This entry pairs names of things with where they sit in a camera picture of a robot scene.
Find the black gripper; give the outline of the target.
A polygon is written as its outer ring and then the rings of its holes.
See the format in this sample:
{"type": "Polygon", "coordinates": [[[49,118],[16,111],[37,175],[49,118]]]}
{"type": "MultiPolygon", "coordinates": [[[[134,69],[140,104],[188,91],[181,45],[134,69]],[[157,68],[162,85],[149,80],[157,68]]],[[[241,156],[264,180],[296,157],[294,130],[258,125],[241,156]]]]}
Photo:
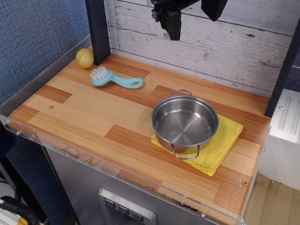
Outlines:
{"type": "MultiPolygon", "coordinates": [[[[166,30],[170,40],[180,41],[181,12],[199,0],[151,0],[154,4],[152,18],[160,22],[162,29],[166,30]]],[[[222,14],[227,0],[202,0],[202,11],[212,20],[216,21],[222,14]]]]}

